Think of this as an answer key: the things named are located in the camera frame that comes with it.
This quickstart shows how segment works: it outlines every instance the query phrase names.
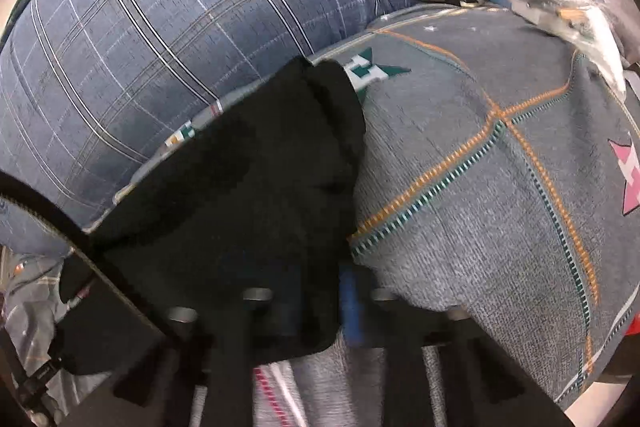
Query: black fabric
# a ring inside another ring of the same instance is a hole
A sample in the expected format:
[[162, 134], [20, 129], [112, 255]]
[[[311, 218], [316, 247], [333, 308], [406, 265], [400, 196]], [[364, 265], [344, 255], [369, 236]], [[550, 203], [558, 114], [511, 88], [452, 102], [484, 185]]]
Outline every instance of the black fabric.
[[3, 380], [0, 379], [0, 425], [3, 427], [33, 427]]
[[65, 265], [60, 272], [58, 293], [60, 300], [69, 302], [78, 292], [84, 288], [94, 277], [94, 272], [77, 255], [71, 255], [65, 259]]
[[27, 209], [84, 253], [91, 250], [89, 236], [70, 217], [29, 185], [3, 171], [0, 171], [0, 198]]
[[2, 350], [2, 353], [0, 353], [0, 355], [5, 359], [6, 364], [9, 366], [15, 383], [17, 385], [22, 384], [25, 380], [27, 380], [27, 373], [25, 372], [24, 367], [22, 367], [22, 363], [18, 358], [18, 353], [15, 350], [14, 343], [12, 342], [9, 333], [7, 333], [7, 331], [1, 327], [0, 350]]
[[157, 427], [172, 403], [170, 377], [178, 366], [175, 349], [161, 351], [157, 377], [144, 407], [114, 395], [114, 388], [131, 367], [124, 366], [90, 393], [66, 416], [59, 427]]
[[[252, 329], [254, 365], [325, 349], [338, 328], [364, 131], [343, 68], [296, 58], [141, 180], [92, 233], [90, 255], [143, 311], [163, 320], [170, 308], [194, 309], [214, 338], [244, 289], [271, 289]], [[80, 284], [68, 275], [65, 264], [72, 295]], [[117, 301], [109, 306], [90, 295], [62, 320], [87, 346], [67, 369], [113, 368], [117, 357], [90, 349], [94, 336], [117, 336], [105, 328], [126, 329]]]
[[50, 357], [74, 375], [96, 375], [137, 360], [160, 335], [145, 326], [99, 279], [56, 327]]
[[635, 374], [598, 427], [637, 427], [639, 418], [640, 374]]
[[638, 374], [640, 374], [640, 335], [629, 335], [618, 344], [598, 381], [616, 382], [616, 377], [624, 379]]
[[225, 330], [209, 360], [207, 397], [201, 427], [252, 427], [254, 424], [253, 365], [250, 351], [250, 310], [238, 303], [227, 307]]

